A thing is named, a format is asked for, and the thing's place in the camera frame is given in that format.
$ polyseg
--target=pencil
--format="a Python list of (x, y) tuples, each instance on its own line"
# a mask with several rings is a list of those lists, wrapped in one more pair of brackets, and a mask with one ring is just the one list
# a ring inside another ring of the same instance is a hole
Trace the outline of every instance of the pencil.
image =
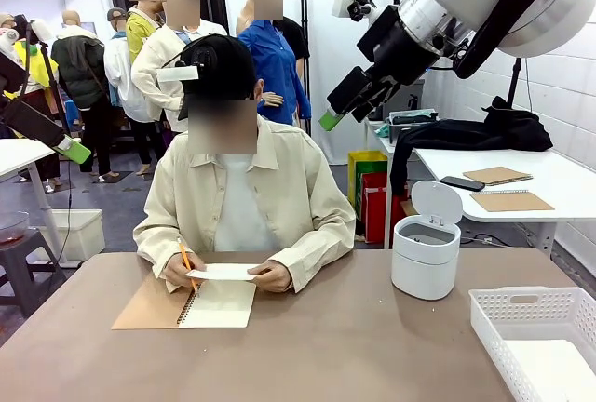
[[(180, 246), (180, 252), (183, 254), (184, 264), (186, 265), (186, 268), (190, 272), (193, 269), (190, 266), (190, 261), (188, 260), (188, 255), (186, 254), (186, 248), (184, 248), (183, 241), (180, 237), (178, 238), (178, 245)], [(197, 292), (198, 287), (196, 286), (195, 280), (193, 278), (190, 278), (190, 282), (193, 283), (193, 289), (195, 290), (195, 292)]]

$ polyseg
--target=person's right hand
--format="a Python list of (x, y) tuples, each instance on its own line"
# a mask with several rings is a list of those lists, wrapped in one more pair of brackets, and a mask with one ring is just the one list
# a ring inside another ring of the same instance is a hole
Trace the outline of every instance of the person's right hand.
[(264, 105), (267, 107), (280, 107), (283, 104), (283, 97), (275, 92), (265, 92), (263, 94)]
[[(188, 255), (188, 260), (190, 261), (190, 266), (192, 269), (205, 271), (205, 262), (203, 262), (196, 255), (196, 253), (189, 251), (186, 254)], [(169, 259), (168, 264), (164, 269), (163, 276), (169, 283), (173, 284), (174, 286), (193, 288), (193, 284), (191, 283), (190, 278), (186, 276), (188, 272), (190, 271), (186, 268), (186, 265), (184, 264), (182, 253), (177, 253)], [(195, 278), (195, 282), (197, 284), (200, 284), (202, 280)]]

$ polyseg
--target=button-up shirt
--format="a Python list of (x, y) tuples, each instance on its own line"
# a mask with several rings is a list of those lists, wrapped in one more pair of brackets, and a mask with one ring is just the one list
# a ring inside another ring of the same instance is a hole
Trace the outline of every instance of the button-up shirt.
[[(354, 247), (356, 216), (319, 147), (299, 128), (258, 117), (257, 154), (247, 173), (257, 206), (281, 250), (271, 257), (300, 291), (329, 262)], [(226, 170), (214, 155), (189, 154), (188, 134), (174, 139), (156, 168), (134, 230), (139, 254), (162, 276), (179, 252), (213, 252), (224, 205)]]
[(268, 107), (261, 102), (258, 113), (271, 121), (291, 125), (299, 105), (300, 118), (312, 118), (310, 101), (296, 72), (296, 57), (273, 24), (269, 20), (256, 20), (238, 39), (251, 50), (257, 77), (264, 80), (264, 91), (283, 97), (280, 107)]

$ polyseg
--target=open lid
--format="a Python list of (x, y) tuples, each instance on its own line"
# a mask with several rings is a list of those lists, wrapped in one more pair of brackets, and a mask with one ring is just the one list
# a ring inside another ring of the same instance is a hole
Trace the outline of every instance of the open lid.
[(462, 220), (462, 199), (451, 186), (437, 181), (419, 181), (412, 188), (412, 204), (418, 214), (432, 217), (440, 225), (451, 225)]

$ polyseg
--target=black t-shirt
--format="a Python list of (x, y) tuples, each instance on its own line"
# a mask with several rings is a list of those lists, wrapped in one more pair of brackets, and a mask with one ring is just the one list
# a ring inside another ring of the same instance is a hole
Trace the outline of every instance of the black t-shirt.
[(306, 43), (305, 34), (302, 27), (294, 22), (292, 19), (284, 17), (283, 20), (276, 20), (273, 25), (283, 33), (283, 36), (288, 41), (291, 51), (294, 52), (297, 60), (310, 58), (308, 52), (308, 44)]

